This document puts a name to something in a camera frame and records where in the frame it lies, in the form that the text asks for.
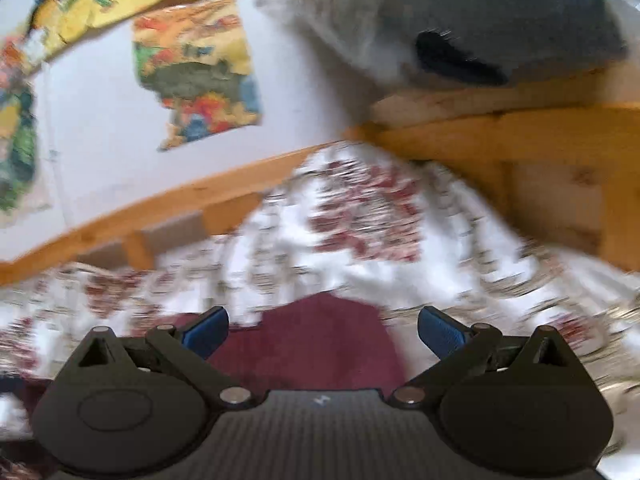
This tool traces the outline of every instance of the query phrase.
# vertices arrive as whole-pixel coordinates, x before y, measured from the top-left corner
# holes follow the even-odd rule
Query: crumpled sheet
[[[159,263],[149,273],[75,264],[3,289],[0,370],[52,379],[99,324],[139,334],[212,301],[231,323],[252,326],[265,310],[330,290],[380,308],[409,378],[436,362],[415,329],[427,303],[506,334],[555,325],[616,413],[616,452],[601,472],[614,480],[640,475],[640,402],[632,396],[640,378],[640,278],[519,236],[436,162],[333,144],[266,193],[236,232]]]

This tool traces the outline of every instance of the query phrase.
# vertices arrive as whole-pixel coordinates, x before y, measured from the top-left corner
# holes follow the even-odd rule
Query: maroon fabric
[[[377,309],[326,292],[265,312],[256,328],[232,330],[209,362],[255,394],[360,388],[389,394],[404,382]]]

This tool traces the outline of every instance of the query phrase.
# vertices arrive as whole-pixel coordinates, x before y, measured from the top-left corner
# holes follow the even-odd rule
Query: silver bolt
[[[425,394],[422,388],[402,386],[394,391],[394,397],[403,404],[418,404],[424,400]]]
[[[241,386],[232,386],[220,392],[220,399],[227,404],[242,404],[251,399],[251,392]]]

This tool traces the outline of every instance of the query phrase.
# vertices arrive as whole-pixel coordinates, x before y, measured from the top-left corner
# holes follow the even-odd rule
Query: wooden bed frame
[[[599,255],[625,270],[640,270],[640,106],[546,108],[385,130],[364,124],[345,132],[409,160],[440,160],[479,186],[511,219],[513,164],[546,161],[598,168],[602,186]],[[237,226],[261,200],[260,192],[288,177],[321,146],[268,158],[153,196],[98,218],[0,263],[0,285],[17,282],[120,241],[129,264],[153,269],[144,230],[202,212],[209,235]]]

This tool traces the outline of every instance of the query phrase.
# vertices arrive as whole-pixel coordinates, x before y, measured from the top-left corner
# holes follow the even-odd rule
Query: wall
[[[26,16],[30,3],[0,0],[0,12]],[[1,231],[0,260],[191,180],[338,139],[367,119],[379,97],[371,83],[255,0],[238,6],[262,101],[259,125],[158,152],[169,111],[135,79],[130,20],[75,44],[32,78],[53,207]]]

